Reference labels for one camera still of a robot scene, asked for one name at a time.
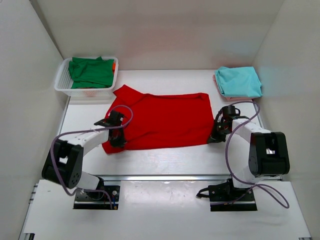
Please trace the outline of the red t shirt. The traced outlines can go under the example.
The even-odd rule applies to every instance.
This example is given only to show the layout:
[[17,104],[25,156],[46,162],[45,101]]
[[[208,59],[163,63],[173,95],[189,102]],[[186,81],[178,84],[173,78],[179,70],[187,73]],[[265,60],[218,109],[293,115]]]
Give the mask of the red t shirt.
[[102,144],[106,154],[205,145],[214,126],[207,93],[153,95],[127,85],[114,91],[111,108],[124,114],[126,144]]

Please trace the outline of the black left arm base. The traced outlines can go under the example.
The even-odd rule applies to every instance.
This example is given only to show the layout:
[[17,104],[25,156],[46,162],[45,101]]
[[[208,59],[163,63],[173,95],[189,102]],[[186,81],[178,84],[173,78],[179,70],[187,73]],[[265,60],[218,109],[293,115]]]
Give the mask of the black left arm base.
[[111,210],[119,209],[120,201],[120,181],[104,180],[100,183],[99,188],[103,192],[88,192],[81,190],[74,197],[74,210]]

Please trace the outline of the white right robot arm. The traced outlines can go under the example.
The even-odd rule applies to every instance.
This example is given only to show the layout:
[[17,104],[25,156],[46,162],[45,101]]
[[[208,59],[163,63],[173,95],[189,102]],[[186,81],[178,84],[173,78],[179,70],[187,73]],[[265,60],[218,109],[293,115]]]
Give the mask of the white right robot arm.
[[[272,132],[252,122],[252,117],[242,116],[233,104],[222,107],[214,120],[208,144],[225,142],[225,161],[231,183],[237,189],[248,189],[264,179],[286,175],[290,160],[286,136]],[[238,173],[233,173],[228,160],[228,148],[236,134],[249,143],[248,162]]]

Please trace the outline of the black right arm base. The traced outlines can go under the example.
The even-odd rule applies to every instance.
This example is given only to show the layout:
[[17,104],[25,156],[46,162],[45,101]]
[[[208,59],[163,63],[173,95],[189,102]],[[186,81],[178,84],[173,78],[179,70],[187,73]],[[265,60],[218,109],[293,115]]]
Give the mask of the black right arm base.
[[252,186],[235,187],[231,177],[211,179],[195,195],[209,200],[211,212],[255,212],[258,210]]

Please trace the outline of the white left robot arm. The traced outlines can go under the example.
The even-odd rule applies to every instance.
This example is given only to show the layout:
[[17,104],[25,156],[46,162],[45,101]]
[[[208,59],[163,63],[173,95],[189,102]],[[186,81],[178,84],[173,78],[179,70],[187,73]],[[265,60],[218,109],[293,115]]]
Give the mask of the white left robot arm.
[[106,118],[94,123],[93,128],[76,132],[69,140],[58,138],[50,147],[41,176],[45,180],[60,184],[67,189],[80,187],[97,190],[99,177],[83,172],[83,158],[103,143],[113,147],[124,147],[125,115],[112,110]]

